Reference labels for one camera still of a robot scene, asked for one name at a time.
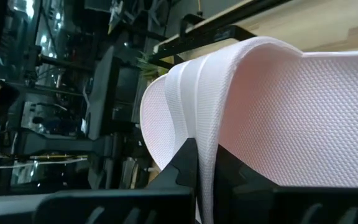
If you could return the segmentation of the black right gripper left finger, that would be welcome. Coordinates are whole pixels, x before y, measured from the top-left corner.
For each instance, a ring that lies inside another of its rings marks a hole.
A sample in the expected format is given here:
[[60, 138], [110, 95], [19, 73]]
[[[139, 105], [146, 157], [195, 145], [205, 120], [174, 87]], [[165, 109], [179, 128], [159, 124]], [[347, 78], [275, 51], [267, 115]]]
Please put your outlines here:
[[193, 195], [197, 181], [197, 143], [194, 138], [188, 138], [147, 188], [160, 194]]

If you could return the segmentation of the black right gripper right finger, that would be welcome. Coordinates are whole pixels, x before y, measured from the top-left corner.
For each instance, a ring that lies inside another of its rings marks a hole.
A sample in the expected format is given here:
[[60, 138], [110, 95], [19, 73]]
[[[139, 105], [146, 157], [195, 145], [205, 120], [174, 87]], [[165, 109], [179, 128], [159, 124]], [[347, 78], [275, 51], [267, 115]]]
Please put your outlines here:
[[218, 146], [214, 171], [214, 224], [268, 224], [273, 189], [277, 186]]

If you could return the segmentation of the pink rubber slide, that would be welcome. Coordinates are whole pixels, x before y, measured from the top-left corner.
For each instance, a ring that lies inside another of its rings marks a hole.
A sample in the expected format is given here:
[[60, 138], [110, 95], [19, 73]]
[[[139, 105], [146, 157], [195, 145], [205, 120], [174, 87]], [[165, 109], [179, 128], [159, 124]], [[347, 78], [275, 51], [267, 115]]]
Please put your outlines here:
[[201, 224], [214, 224], [218, 146], [278, 185], [268, 222], [358, 223], [358, 51], [253, 37], [171, 68], [139, 115], [162, 170], [196, 140]]

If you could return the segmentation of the black computer monitor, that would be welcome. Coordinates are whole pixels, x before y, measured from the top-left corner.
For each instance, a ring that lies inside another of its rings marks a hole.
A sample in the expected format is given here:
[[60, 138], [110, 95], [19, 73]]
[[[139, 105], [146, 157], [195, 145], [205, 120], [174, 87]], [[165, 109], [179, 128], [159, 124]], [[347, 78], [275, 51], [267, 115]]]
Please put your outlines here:
[[133, 121], [135, 98], [139, 83], [140, 69], [121, 67], [119, 71], [112, 119]]

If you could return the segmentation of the dark office furniture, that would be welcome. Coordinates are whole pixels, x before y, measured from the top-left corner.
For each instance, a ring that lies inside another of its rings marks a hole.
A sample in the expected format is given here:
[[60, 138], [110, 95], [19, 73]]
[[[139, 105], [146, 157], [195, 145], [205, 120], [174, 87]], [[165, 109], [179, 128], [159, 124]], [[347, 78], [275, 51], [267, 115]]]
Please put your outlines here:
[[112, 118], [116, 87], [122, 60], [108, 48], [94, 72], [93, 88], [86, 110], [84, 139], [48, 138], [34, 131], [24, 131], [18, 149], [24, 154], [60, 151], [91, 155], [88, 181], [93, 189], [118, 189], [122, 171], [122, 131]]

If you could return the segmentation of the black aluminium table frame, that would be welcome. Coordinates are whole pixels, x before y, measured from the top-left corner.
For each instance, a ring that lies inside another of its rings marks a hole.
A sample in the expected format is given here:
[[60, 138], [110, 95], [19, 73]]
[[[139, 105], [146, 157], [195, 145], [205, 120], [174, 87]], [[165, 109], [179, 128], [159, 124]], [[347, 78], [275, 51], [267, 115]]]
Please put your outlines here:
[[262, 12], [273, 9], [291, 0], [250, 0], [243, 1], [240, 5], [222, 12], [216, 18], [202, 19], [194, 14], [185, 15], [180, 21], [180, 30], [177, 37], [162, 42], [157, 52], [152, 54], [148, 63], [153, 65], [172, 68], [181, 63], [183, 59], [169, 63], [163, 59], [170, 56], [177, 57], [183, 52], [198, 49], [217, 42], [234, 39], [238, 41], [246, 40], [255, 35], [245, 28], [237, 25], [238, 22], [256, 16]]

